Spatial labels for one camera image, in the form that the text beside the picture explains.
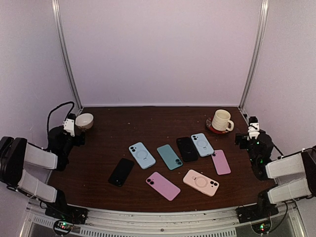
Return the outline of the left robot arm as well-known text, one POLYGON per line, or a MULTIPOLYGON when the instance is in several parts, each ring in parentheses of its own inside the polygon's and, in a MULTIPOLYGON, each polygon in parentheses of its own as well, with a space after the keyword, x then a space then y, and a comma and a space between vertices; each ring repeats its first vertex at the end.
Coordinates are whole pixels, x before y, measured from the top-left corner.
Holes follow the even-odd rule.
POLYGON ((43 149, 25 138, 4 136, 0 140, 0 181, 9 189, 36 197, 46 203, 66 205, 61 190, 45 184, 24 168, 25 164, 46 170, 64 171, 74 146, 85 144, 85 132, 72 135, 62 126, 48 132, 48 148, 43 149))

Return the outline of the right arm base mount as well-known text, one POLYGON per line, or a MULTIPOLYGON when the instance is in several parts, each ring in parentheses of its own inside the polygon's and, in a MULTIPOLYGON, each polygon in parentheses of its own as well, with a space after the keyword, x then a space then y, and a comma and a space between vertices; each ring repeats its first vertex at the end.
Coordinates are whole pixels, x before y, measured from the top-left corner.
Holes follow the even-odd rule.
POLYGON ((257 196, 257 203, 236 209, 239 223, 251 222, 252 230, 256 234, 269 234, 273 229, 271 217, 279 213, 277 205, 271 204, 268 191, 263 190, 257 196))

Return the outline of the pink magenta phone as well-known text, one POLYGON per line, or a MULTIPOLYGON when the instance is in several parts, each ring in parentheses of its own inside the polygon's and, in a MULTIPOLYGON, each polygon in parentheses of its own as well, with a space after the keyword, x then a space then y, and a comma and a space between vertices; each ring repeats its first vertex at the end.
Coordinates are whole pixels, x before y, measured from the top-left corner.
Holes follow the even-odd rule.
POLYGON ((154 172, 146 178, 146 183, 168 201, 173 201, 181 192, 179 187, 158 172, 154 172))

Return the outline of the dark green phone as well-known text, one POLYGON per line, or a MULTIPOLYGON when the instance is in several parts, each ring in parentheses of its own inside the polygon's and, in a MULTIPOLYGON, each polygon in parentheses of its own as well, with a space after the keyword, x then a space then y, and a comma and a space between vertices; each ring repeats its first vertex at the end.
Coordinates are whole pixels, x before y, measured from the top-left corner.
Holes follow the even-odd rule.
POLYGON ((175 170, 183 165, 182 161, 169 144, 158 147, 157 152, 169 170, 175 170))

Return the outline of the pink phone case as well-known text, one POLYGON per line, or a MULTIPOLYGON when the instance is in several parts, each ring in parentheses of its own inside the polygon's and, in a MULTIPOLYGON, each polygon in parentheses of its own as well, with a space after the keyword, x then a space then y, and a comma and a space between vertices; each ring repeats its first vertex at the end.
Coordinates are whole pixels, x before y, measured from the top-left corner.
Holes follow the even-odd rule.
POLYGON ((193 169, 186 173, 183 183, 209 197, 214 196, 220 186, 219 182, 193 169))

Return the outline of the black phone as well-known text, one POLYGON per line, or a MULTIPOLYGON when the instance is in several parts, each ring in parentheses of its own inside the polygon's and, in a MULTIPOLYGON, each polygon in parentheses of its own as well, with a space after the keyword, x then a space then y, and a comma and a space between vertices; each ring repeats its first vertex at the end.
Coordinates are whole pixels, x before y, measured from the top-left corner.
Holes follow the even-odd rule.
POLYGON ((122 158, 110 175, 108 182, 114 186, 122 187, 127 180, 129 174, 131 173, 133 167, 133 161, 122 158))

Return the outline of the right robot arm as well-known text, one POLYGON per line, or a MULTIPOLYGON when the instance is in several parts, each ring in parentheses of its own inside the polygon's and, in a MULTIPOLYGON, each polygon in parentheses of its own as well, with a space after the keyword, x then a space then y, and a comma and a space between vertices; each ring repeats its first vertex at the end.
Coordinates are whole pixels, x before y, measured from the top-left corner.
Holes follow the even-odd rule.
POLYGON ((316 147, 302 149, 286 156, 271 160, 272 150, 276 148, 271 137, 263 131, 237 133, 235 144, 247 151, 251 168, 258 180, 265 181, 294 174, 304 174, 282 185, 263 192, 264 200, 277 204, 297 198, 316 196, 316 147))

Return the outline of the black phone case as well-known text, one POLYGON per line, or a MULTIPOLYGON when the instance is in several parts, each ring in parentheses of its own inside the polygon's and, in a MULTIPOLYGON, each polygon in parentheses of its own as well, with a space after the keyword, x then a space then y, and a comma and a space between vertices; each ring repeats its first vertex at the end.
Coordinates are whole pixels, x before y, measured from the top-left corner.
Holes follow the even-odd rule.
POLYGON ((184 162, 198 160, 198 154, 190 137, 177 138, 176 143, 184 162))

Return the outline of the purple phone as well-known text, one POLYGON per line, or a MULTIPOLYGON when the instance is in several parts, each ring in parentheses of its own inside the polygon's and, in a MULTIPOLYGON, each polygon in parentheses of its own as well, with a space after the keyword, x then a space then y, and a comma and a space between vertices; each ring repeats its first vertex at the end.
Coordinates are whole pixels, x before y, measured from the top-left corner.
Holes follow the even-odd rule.
POLYGON ((212 154, 212 161, 218 175, 227 175, 231 173, 230 166, 223 150, 215 150, 212 154))

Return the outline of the blue-cased phone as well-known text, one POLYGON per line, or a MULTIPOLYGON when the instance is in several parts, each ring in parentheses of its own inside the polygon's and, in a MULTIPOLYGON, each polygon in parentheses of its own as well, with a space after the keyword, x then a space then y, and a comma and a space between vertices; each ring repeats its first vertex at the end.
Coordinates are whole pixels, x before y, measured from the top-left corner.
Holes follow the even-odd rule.
POLYGON ((129 151, 142 169, 155 165, 156 160, 142 142, 129 147, 129 151))
POLYGON ((209 143, 207 137, 203 133, 191 135, 192 142, 201 157, 214 154, 214 149, 209 143))

